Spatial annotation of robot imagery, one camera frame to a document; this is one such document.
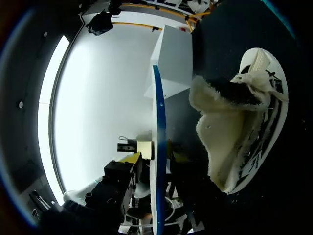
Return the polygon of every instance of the cable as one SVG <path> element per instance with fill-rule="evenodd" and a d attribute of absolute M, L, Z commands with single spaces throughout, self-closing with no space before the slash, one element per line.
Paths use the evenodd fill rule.
<path fill-rule="evenodd" d="M 167 220 L 169 220 L 170 218 L 172 218 L 172 216 L 174 215 L 174 213 L 175 213 L 175 206 L 174 206 L 174 203 L 172 202 L 171 199 L 169 199 L 168 197 L 165 197 L 165 199 L 166 199 L 167 201 L 169 201 L 169 202 L 172 204 L 172 207 L 173 207 L 173 212 L 171 213 L 171 215 L 170 215 L 169 217 L 167 217 L 167 218 L 165 219 L 165 222 L 166 222 Z"/>
<path fill-rule="evenodd" d="M 180 224 L 181 221 L 176 221 L 173 223 L 164 224 L 164 226 L 170 226 L 174 224 Z M 133 225 L 133 224 L 121 224 L 122 226 L 128 226 L 128 227 L 142 227 L 142 228 L 152 228 L 152 224 L 139 224 L 139 225 Z"/>
<path fill-rule="evenodd" d="M 128 140 L 128 138 L 126 136 L 119 136 L 118 139 L 121 141 L 127 141 Z"/>
<path fill-rule="evenodd" d="M 173 215 L 174 215 L 174 213 L 175 213 L 175 206 L 174 206 L 174 203 L 172 202 L 172 200 L 171 200 L 170 198 L 165 197 L 165 199 L 166 199 L 167 201 L 169 201 L 169 202 L 172 204 L 172 207 L 173 207 L 173 212 L 171 213 L 171 215 L 170 215 L 169 217 L 167 217 L 167 218 L 165 219 L 165 222 L 166 222 L 166 221 L 168 221 L 170 218 L 173 217 Z M 130 216 L 130 215 L 128 215 L 128 214 L 127 214 L 126 216 L 127 216 L 127 217 L 130 217 L 130 218 L 133 218 L 133 219 L 138 219 L 138 218 L 134 218 L 134 217 L 132 217 L 132 216 Z M 172 224 L 177 224 L 177 222 L 165 224 L 165 226 L 172 225 Z M 144 227 L 143 225 L 132 225 L 132 226 L 133 226 L 133 227 L 151 228 L 151 227 L 152 227 L 152 224 L 149 224 L 149 225 L 151 225 L 151 226 L 150 226 L 150 227 Z"/>

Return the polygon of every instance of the white wall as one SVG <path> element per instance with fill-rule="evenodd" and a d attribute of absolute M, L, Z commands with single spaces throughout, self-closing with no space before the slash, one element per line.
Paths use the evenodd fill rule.
<path fill-rule="evenodd" d="M 151 128 L 152 100 L 144 98 L 150 57 L 159 32 L 115 25 L 94 36 L 84 28 L 60 77 L 55 147 L 66 190 L 103 174 L 118 153 L 118 136 Z"/>

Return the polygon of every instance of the white cable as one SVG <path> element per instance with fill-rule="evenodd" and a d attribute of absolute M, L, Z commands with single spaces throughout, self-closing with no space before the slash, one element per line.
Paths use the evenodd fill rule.
<path fill-rule="evenodd" d="M 170 215 L 169 217 L 167 217 L 167 218 L 165 219 L 165 222 L 166 222 L 167 220 L 169 220 L 170 218 L 172 218 L 172 216 L 174 215 L 174 213 L 175 213 L 175 206 L 174 206 L 174 203 L 172 202 L 172 200 L 171 200 L 170 198 L 165 197 L 165 199 L 166 199 L 167 201 L 169 201 L 169 202 L 172 204 L 172 207 L 173 207 L 173 212 L 171 213 L 171 215 Z M 169 224 L 165 224 L 165 226 L 173 225 L 173 224 L 178 224 L 178 223 L 179 223 L 179 222 L 169 223 Z M 129 226 L 133 226 L 133 227 L 143 227 L 143 228 L 151 228 L 151 227 L 152 227 L 152 224 L 129 225 Z"/>
<path fill-rule="evenodd" d="M 174 206 L 174 203 L 172 202 L 171 199 L 169 199 L 168 197 L 165 197 L 165 199 L 166 199 L 167 201 L 169 201 L 169 202 L 172 204 L 172 207 L 173 207 L 173 212 L 171 213 L 171 215 L 170 215 L 169 217 L 167 217 L 167 218 L 165 219 L 165 222 L 166 222 L 167 220 L 169 220 L 170 218 L 172 218 L 172 216 L 174 215 L 174 213 L 175 213 L 175 206 Z"/>
<path fill-rule="evenodd" d="M 180 224 L 181 221 L 176 221 L 173 223 L 164 224 L 164 226 L 170 226 L 174 224 Z M 132 225 L 132 224 L 121 224 L 122 226 L 128 226 L 128 227 L 142 227 L 142 228 L 152 228 L 152 224 L 139 224 L 139 225 Z"/>

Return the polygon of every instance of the black machine part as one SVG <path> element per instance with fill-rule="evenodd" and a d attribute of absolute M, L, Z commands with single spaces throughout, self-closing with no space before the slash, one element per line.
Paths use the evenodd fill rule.
<path fill-rule="evenodd" d="M 63 206 L 53 205 L 40 219 L 41 233 L 96 234 L 101 231 L 101 234 L 121 234 L 118 228 L 125 220 L 141 165 L 141 156 L 135 164 L 111 161 L 104 168 L 102 181 L 86 193 L 86 205 L 71 200 L 65 201 Z"/>

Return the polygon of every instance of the fuzzy white lining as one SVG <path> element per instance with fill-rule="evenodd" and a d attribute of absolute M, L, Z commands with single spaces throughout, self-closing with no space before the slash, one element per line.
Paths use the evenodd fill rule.
<path fill-rule="evenodd" d="M 221 97 L 200 76 L 193 79 L 189 101 L 203 115 L 196 131 L 208 152 L 208 175 L 221 191 L 229 193 L 239 180 L 244 155 L 258 137 L 269 102 L 240 107 Z"/>

